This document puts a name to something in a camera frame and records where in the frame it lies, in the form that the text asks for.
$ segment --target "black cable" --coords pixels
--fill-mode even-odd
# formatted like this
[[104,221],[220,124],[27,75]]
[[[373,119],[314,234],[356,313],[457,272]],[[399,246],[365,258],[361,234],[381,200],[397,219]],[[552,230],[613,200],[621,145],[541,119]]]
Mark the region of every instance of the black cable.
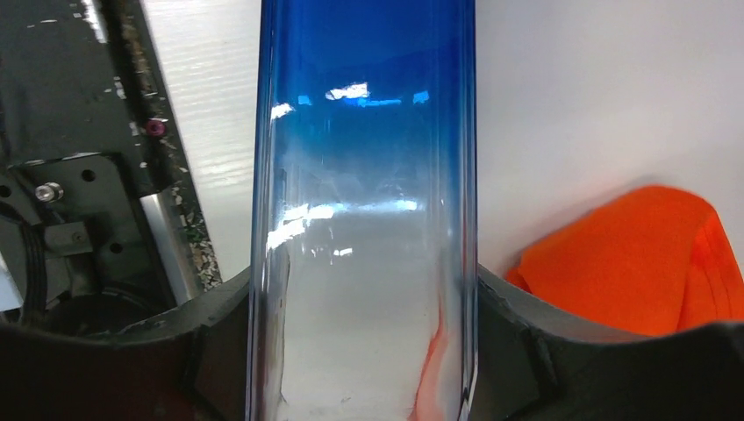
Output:
[[25,252],[26,291],[21,307],[21,322],[36,325],[47,308],[47,258],[44,241],[36,227],[31,226],[7,203],[0,202],[0,218],[21,231]]

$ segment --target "metal screw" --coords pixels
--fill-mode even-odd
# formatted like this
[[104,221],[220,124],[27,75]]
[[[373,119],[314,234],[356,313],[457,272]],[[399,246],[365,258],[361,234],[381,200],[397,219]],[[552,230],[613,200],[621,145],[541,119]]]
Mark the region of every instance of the metal screw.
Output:
[[151,119],[145,124],[145,132],[150,136],[160,137],[165,134],[165,123],[157,119]]
[[85,234],[82,234],[80,232],[73,232],[72,233],[72,240],[74,243],[84,243],[85,242]]
[[62,199],[65,196],[65,190],[56,182],[47,182],[38,186],[33,194],[40,202],[51,203]]

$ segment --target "machine part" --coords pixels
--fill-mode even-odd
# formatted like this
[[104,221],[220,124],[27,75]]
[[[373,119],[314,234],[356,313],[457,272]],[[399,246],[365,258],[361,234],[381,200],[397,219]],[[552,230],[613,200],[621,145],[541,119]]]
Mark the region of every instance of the machine part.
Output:
[[49,225],[44,230],[44,242],[49,257],[67,257],[94,251],[88,226],[84,222]]
[[82,284],[130,291],[153,303],[153,314],[175,306],[145,212],[128,194],[129,183],[115,158],[87,154],[18,166],[11,172],[18,178],[55,180],[65,186],[66,199],[44,203],[44,210],[80,222],[47,221],[45,238],[50,257],[90,253],[96,279]]
[[45,330],[65,336],[89,336],[119,332],[152,316],[150,309],[123,294],[89,294],[54,306],[47,314]]
[[42,203],[56,202],[65,196],[65,190],[56,182],[46,182],[38,186],[33,195]]
[[[149,117],[110,8],[83,0],[0,0],[0,167],[79,153],[117,154],[136,196],[165,186],[153,142],[133,130]],[[86,17],[100,16],[96,24]],[[100,42],[98,33],[108,37]],[[141,162],[148,162],[142,168]],[[68,189],[68,185],[54,180]]]
[[173,198],[169,190],[165,190],[142,197],[139,202],[153,232],[175,303],[186,303],[204,292],[204,285],[194,268],[181,220],[175,215]]

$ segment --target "black plastic mount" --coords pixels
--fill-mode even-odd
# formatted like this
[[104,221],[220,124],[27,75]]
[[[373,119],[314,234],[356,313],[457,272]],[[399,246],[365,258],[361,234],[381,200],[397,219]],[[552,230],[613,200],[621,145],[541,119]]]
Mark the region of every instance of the black plastic mount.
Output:
[[[247,273],[118,334],[71,339],[0,325],[0,382],[12,385],[0,407],[9,419],[243,420]],[[744,325],[641,338],[484,268],[480,278],[471,420],[744,416]]]

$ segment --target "transparent cylinder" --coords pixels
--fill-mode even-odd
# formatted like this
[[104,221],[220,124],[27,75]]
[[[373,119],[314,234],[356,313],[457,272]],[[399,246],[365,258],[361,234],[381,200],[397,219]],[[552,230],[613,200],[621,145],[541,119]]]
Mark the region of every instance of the transparent cylinder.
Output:
[[247,419],[466,419],[474,0],[264,0]]

